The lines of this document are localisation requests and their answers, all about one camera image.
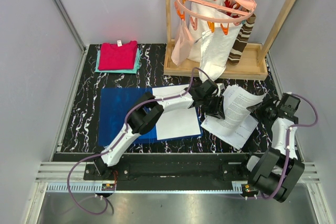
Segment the printed text document sheets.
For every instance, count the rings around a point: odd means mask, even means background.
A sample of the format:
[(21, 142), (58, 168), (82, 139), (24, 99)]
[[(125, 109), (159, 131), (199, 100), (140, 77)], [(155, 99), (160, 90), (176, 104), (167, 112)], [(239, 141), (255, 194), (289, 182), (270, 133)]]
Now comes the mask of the printed text document sheets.
[(265, 94), (254, 95), (238, 85), (228, 86), (223, 92), (225, 121), (230, 125), (238, 125), (250, 115), (246, 109), (263, 101)]

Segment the white sheet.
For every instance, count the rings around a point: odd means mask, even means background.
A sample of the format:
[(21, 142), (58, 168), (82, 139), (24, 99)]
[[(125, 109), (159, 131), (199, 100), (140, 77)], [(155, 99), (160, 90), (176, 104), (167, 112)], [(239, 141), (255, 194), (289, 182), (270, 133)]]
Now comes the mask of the white sheet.
[[(185, 91), (188, 84), (153, 88), (154, 96), (173, 96)], [(198, 116), (195, 108), (181, 108), (170, 112), (164, 112), (159, 118), (156, 129), (158, 141), (168, 141), (185, 137), (201, 136)]]

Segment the blue file folder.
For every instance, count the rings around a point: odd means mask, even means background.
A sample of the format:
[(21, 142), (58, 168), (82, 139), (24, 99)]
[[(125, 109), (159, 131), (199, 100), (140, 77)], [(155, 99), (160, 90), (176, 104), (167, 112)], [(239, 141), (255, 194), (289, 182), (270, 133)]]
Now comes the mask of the blue file folder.
[[(121, 130), (124, 118), (135, 102), (153, 88), (104, 88), (101, 91), (98, 145), (107, 147)], [(158, 143), (155, 127), (134, 144)]]

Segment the white paper stack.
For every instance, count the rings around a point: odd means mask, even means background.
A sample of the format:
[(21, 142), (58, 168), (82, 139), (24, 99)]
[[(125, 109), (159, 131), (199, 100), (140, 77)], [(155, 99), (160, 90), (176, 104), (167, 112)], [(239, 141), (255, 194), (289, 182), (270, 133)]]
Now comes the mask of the white paper stack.
[(245, 145), (257, 125), (257, 120), (251, 115), (238, 125), (230, 125), (225, 120), (212, 116), (207, 116), (201, 123), (203, 129), (236, 149), (241, 149)]

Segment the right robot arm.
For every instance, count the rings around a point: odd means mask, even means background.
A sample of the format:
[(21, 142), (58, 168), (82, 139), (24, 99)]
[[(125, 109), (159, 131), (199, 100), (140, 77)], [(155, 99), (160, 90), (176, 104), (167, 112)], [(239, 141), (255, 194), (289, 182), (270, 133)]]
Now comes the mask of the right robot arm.
[(298, 97), (284, 93), (281, 100), (268, 99), (248, 108), (271, 130), (272, 143), (262, 157), (250, 155), (248, 161), (238, 167), (238, 173), (266, 198), (278, 202), (288, 198), (305, 169), (295, 152), (297, 128), (293, 125), (298, 123), (295, 112), (299, 104)]

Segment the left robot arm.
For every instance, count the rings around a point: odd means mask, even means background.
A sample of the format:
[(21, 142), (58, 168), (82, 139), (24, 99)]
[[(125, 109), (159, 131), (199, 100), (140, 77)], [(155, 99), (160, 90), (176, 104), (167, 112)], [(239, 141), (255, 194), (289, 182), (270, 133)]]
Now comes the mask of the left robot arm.
[(209, 115), (224, 119), (224, 99), (219, 96), (220, 90), (218, 84), (208, 79), (198, 87), (179, 88), (177, 93), (154, 95), (146, 92), (125, 115), (120, 132), (94, 159), (95, 174), (103, 180), (109, 179), (113, 175), (113, 166), (125, 150), (139, 136), (150, 132), (164, 113), (201, 106)]

